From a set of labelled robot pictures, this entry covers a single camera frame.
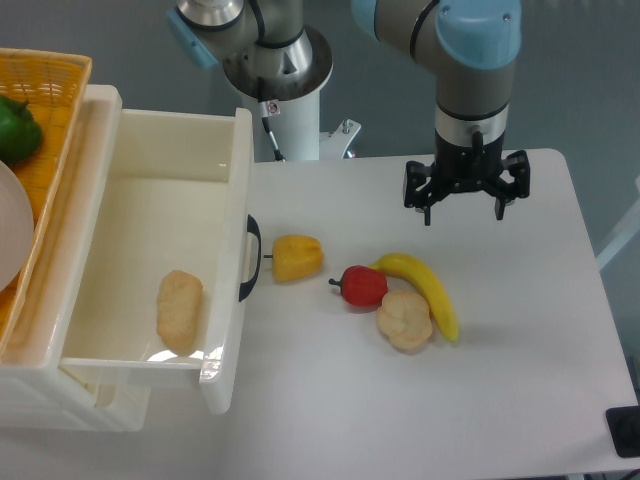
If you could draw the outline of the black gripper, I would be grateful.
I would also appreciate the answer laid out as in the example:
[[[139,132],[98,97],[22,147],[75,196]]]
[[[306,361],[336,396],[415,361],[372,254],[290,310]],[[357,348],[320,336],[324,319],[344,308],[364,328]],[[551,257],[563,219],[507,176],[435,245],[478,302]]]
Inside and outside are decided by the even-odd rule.
[[[494,214],[501,221],[509,204],[529,197],[527,152],[518,150],[502,159],[505,133],[489,143],[474,141],[473,137],[469,137],[470,146],[459,146],[436,133],[433,164],[415,160],[405,164],[403,204],[421,213],[425,226],[431,225],[429,198],[484,191],[495,199]]]

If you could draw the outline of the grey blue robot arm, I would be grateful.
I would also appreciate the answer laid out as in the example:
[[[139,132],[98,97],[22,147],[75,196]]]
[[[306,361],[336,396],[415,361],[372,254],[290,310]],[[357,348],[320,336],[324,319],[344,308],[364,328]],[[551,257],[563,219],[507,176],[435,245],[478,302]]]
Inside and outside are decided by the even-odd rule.
[[[484,192],[495,215],[530,193],[523,152],[504,134],[521,46],[517,1],[355,1],[357,25],[436,80],[432,163],[405,168],[406,207],[429,214],[452,194]],[[178,1],[166,14],[177,43],[203,67],[221,66],[254,117],[260,161],[342,158],[355,135],[319,130],[319,95],[333,70],[326,38],[299,1]]]

